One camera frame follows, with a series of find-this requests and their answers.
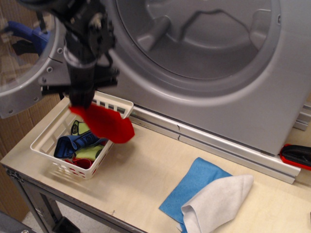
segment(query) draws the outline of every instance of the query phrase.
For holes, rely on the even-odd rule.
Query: white plastic basket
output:
[[[94,100],[97,105],[112,109],[121,114],[122,118],[128,117],[133,111],[133,103],[114,96],[96,92]],[[39,135],[39,137],[31,144],[30,148],[37,154],[53,161],[60,170],[66,173],[81,177],[83,179],[91,179],[95,174],[98,166],[102,163],[111,147],[112,141],[108,141],[89,169],[83,169],[76,165],[67,163],[62,159],[54,157],[57,140],[65,135],[70,135],[71,127],[75,120],[83,121],[79,116],[72,114],[68,109],[68,105],[57,115],[57,117],[47,126],[47,128]]]

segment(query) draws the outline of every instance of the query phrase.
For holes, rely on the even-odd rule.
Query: bolt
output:
[[[47,72],[48,72],[48,73],[51,73],[52,71],[53,71],[53,68],[52,68],[52,67],[48,67],[48,68],[47,68]]]
[[[97,18],[97,19],[94,21],[94,27],[95,27],[95,29],[97,29],[97,30],[102,29],[102,21],[101,21],[100,18]]]
[[[57,53],[62,54],[63,53],[63,49],[62,48],[58,48],[57,49]]]

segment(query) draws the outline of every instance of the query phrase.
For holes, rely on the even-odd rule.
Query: floor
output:
[[[62,215],[75,224],[81,230],[81,233],[118,233],[118,231],[111,229],[59,202],[57,204]],[[26,215],[23,224],[29,226],[38,233],[43,233],[31,212]]]

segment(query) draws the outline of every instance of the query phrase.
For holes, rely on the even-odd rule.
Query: screw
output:
[[[57,53],[62,54],[63,53],[63,49],[62,48],[58,48],[57,49]]]
[[[53,68],[52,68],[52,67],[48,67],[48,68],[47,68],[47,72],[48,72],[48,73],[51,73],[52,71],[53,71]]]

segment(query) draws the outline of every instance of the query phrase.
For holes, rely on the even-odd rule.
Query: blue towel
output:
[[[91,131],[82,135],[62,136],[57,140],[54,157],[59,159],[70,158],[77,150],[97,145],[106,140],[105,138],[98,138]]]
[[[202,158],[192,163],[188,173],[160,206],[160,210],[178,221],[186,233],[181,207],[212,181],[231,176],[220,167]]]

